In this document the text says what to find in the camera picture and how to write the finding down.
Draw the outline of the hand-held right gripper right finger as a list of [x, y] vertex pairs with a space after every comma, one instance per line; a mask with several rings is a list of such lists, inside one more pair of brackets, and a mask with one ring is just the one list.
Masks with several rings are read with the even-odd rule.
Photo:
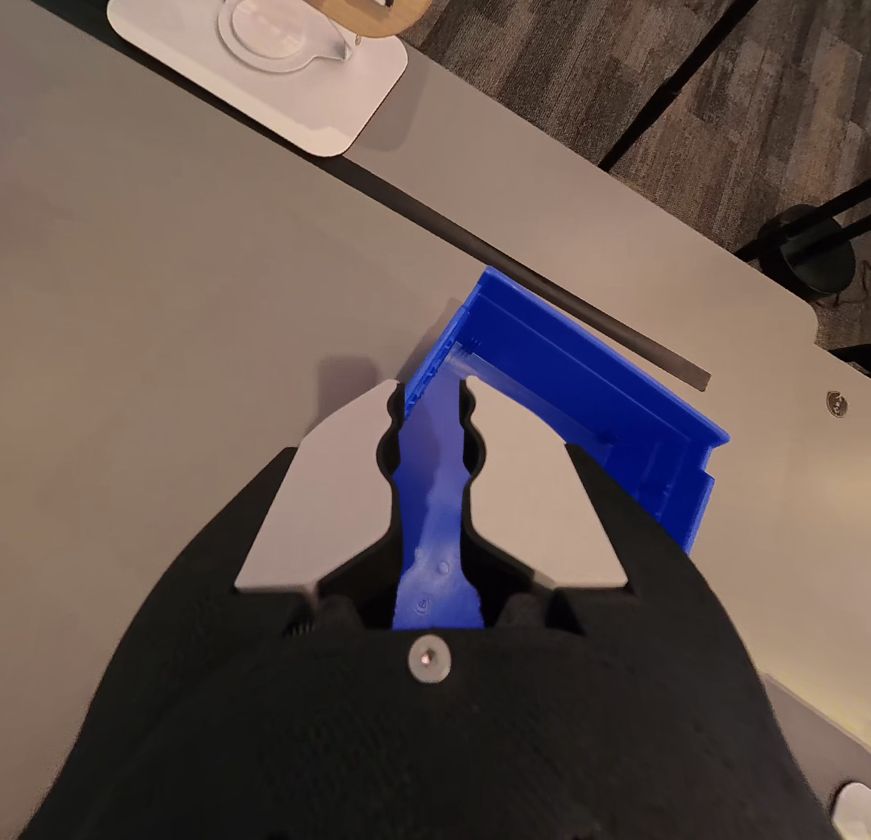
[[531, 410], [485, 383], [460, 383], [463, 576], [486, 628], [509, 601], [550, 604], [559, 590], [622, 590], [626, 570], [574, 466], [567, 443]]

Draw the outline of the blue plastic parts bin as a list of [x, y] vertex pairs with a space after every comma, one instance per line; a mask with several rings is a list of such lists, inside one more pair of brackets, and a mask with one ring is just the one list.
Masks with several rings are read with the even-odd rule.
[[604, 467], [690, 553], [711, 496], [714, 422], [506, 275], [488, 268], [406, 386], [395, 474], [404, 541], [392, 627], [481, 628], [461, 571], [459, 385], [479, 377]]

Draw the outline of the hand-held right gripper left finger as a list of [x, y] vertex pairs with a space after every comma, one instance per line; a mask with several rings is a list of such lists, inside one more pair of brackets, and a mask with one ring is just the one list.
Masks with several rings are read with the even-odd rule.
[[403, 570], [395, 473], [404, 386], [386, 380], [300, 442], [235, 579], [244, 594], [348, 599], [368, 628], [391, 628]]

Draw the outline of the instruction sheet on stand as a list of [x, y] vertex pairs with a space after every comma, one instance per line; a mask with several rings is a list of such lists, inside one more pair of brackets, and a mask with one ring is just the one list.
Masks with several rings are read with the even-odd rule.
[[109, 0], [125, 41], [302, 151], [342, 155], [434, 0]]

